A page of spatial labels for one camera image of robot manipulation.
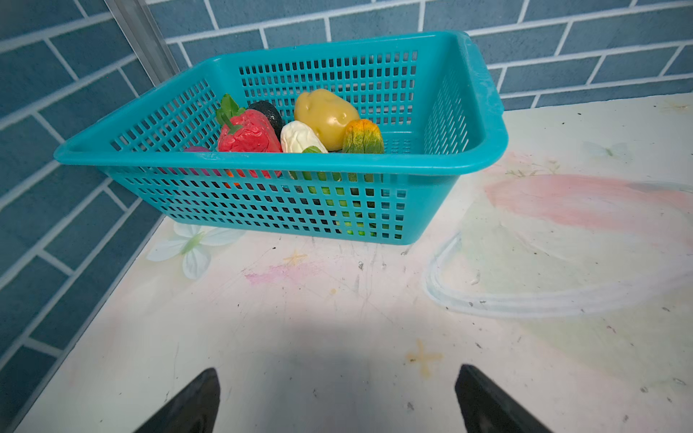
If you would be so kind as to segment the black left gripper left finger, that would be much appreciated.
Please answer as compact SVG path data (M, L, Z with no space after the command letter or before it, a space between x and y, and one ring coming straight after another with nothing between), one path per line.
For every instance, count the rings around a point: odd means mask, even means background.
M218 416L220 382L215 368L202 371L135 432L212 432Z

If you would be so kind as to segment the dark toy avocado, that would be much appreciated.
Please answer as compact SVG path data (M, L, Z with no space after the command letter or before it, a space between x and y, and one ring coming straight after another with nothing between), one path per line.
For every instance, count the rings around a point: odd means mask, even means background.
M284 121L280 112L273 104L267 100L260 100L250 104L248 109L256 110L262 113L268 119L277 138L281 138L281 131L284 127Z

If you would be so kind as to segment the red toy strawberry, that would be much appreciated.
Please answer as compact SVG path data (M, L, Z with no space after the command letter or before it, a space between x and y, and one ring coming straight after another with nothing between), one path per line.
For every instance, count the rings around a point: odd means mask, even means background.
M222 153L281 153L280 139L260 112L242 108L225 94L216 110L221 126L218 151Z

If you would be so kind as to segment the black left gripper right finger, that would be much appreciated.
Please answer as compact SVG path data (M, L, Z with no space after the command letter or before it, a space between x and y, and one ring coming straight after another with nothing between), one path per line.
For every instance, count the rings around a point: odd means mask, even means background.
M472 364L462 364L455 393L467 432L542 432L550 430Z

